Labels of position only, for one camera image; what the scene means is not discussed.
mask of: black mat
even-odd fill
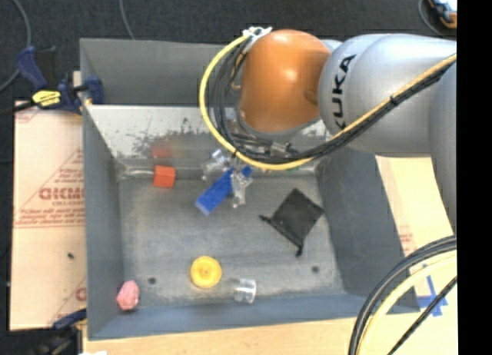
[[[79,66],[80,37],[127,38],[118,0],[19,0],[37,48],[56,46],[61,78]],[[136,38],[226,43],[250,25],[296,28],[321,38],[345,40],[355,35],[406,32],[455,39],[428,9],[421,18],[419,0],[125,0]],[[25,47],[25,26],[10,0],[0,0],[0,85],[15,70],[15,55]],[[0,93],[0,110],[30,95],[31,85],[16,78]],[[8,265],[12,225],[12,118],[0,118],[0,353],[21,353],[51,332],[7,333]]]

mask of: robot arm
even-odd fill
[[[321,117],[332,134],[379,102],[455,55],[455,41],[416,35],[363,35],[334,51],[319,81]],[[431,156],[451,226],[457,226],[456,71],[401,102],[350,143],[351,148],[390,157]]]
[[[294,168],[343,145],[385,156],[430,155],[456,231],[455,41],[379,34],[340,43],[292,30],[266,34],[252,46],[237,41],[228,47],[236,48],[234,60],[219,72],[231,77],[211,91],[227,94],[231,80],[239,79],[241,141],[227,129],[223,108],[214,112],[217,126],[211,123],[204,108],[207,78],[201,85],[202,114],[231,153],[272,170]],[[315,149],[278,157],[248,147],[248,141],[287,144],[319,118],[333,137]]]

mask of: yellow bottle cap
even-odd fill
[[[190,277],[197,287],[212,288],[221,280],[222,268],[214,258],[204,255],[194,260]]]

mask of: pink object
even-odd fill
[[[116,297],[116,301],[122,310],[132,310],[138,304],[138,295],[140,295],[140,290],[137,283],[133,280],[125,281]]]

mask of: blue clamp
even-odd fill
[[[37,92],[46,89],[49,85],[45,73],[36,61],[35,47],[25,48],[15,60],[21,76],[33,84],[33,98],[35,98]],[[60,109],[81,114],[81,99],[78,94],[80,91],[87,92],[85,101],[90,100],[92,104],[102,104],[104,101],[101,80],[95,76],[88,77],[81,86],[76,87],[68,78],[62,79],[57,85],[57,91],[49,91],[52,94],[44,95],[47,99],[38,97],[33,101],[41,109]]]

